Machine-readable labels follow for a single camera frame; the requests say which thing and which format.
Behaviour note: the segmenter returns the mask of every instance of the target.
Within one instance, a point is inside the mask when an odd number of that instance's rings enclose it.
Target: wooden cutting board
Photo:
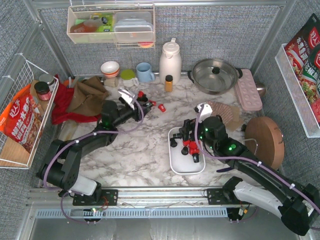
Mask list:
[[[252,118],[246,125],[245,139],[255,139],[258,147],[256,157],[273,169],[278,169],[284,160],[285,144],[278,125],[267,116]],[[248,149],[254,153],[256,143],[245,141]]]

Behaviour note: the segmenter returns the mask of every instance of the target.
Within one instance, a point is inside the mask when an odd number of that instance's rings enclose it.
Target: wire basket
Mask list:
[[[26,85],[31,84],[31,82],[35,79],[31,66],[41,70],[45,74],[48,74],[47,71],[38,67],[26,58],[24,58],[24,60],[25,62],[21,70],[19,71],[16,79],[11,78],[11,76],[3,76],[3,78],[11,79],[13,81],[13,85],[1,107],[1,112],[4,111],[6,106],[12,101],[13,97],[17,94],[18,91],[20,91]],[[35,153],[38,148],[39,141],[41,139],[41,132],[43,132],[46,126],[58,90],[59,80],[56,77],[54,79],[54,89],[52,91],[51,98],[48,101],[44,116],[41,121],[40,128],[38,130],[38,133],[34,141],[34,145],[30,153],[28,153],[19,143],[15,142],[11,138],[7,137],[2,132],[0,132],[0,168],[29,169],[31,167],[33,159],[35,157]]]

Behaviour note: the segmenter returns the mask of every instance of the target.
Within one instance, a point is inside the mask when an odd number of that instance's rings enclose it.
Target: wooden board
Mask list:
[[[30,88],[30,93],[35,97],[37,97],[37,93],[35,91],[34,85],[37,82],[38,82],[37,80],[32,81],[31,88]],[[49,101],[40,101],[39,100],[39,103],[41,104],[43,110],[46,111]],[[9,160],[12,162],[0,160],[0,167],[28,169],[28,168],[30,168],[30,166],[32,164],[32,161],[30,161],[28,163],[29,157],[30,157],[30,154],[24,149],[23,146],[21,146],[19,143],[15,142],[14,140],[12,140],[11,138],[8,137],[5,144],[4,144],[4,147],[0,153],[0,159]]]

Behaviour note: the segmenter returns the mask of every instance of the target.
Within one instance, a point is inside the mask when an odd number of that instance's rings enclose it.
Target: orange snack bag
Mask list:
[[[41,116],[32,107],[31,84],[21,89],[0,115],[0,131],[31,152],[41,126]]]

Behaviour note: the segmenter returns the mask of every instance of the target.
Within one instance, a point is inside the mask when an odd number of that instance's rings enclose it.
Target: pot handle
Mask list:
[[[195,81],[191,77],[191,70],[186,72],[188,74],[188,78],[191,80],[191,82],[195,83]]]
[[[244,75],[243,72],[242,72],[242,70],[241,70],[240,68],[238,68],[238,67],[235,67],[235,69],[236,69],[236,70],[238,71],[238,73],[239,73],[239,77],[238,77],[238,78],[239,78],[239,79],[242,78],[242,76]]]

